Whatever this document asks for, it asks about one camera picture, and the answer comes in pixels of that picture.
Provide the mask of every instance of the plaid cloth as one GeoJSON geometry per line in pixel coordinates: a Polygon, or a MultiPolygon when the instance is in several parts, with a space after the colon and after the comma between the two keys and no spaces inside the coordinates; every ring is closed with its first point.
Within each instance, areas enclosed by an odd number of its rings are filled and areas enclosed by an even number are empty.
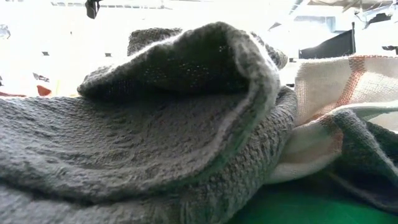
{"type": "Polygon", "coordinates": [[[385,195],[387,185],[398,187],[397,71],[398,57],[375,55],[301,64],[295,79],[297,127],[267,183],[298,179],[337,160],[333,180],[379,208],[398,212],[398,195],[385,195]],[[380,186],[363,181],[374,174],[389,181],[380,186]]]}

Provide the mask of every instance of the green surface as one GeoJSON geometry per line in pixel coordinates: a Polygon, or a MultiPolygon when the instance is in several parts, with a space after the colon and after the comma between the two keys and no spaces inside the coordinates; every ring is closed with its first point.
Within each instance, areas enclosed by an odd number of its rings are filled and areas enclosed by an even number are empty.
{"type": "Polygon", "coordinates": [[[393,224],[398,216],[351,197],[323,177],[261,189],[228,224],[393,224]]]}

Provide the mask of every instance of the cloth pile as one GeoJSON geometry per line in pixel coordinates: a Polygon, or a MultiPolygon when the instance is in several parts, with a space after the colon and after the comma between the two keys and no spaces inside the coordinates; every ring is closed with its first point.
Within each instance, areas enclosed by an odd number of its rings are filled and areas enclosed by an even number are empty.
{"type": "Polygon", "coordinates": [[[396,134],[369,122],[395,99],[347,106],[369,101],[355,98],[365,75],[339,100],[344,78],[309,62],[293,91],[279,81],[287,57],[256,34],[224,22],[163,31],[133,32],[130,56],[87,75],[81,97],[0,98],[2,223],[226,223],[264,184],[330,164],[358,195],[373,194],[341,170],[396,187],[396,134]]]}

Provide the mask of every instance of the green fabric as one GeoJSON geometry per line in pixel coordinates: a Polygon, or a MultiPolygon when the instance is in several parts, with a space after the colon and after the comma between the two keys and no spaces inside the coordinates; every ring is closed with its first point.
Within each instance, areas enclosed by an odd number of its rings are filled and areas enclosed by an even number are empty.
{"type": "Polygon", "coordinates": [[[228,224],[391,224],[398,216],[352,198],[323,177],[264,187],[228,224]]]}

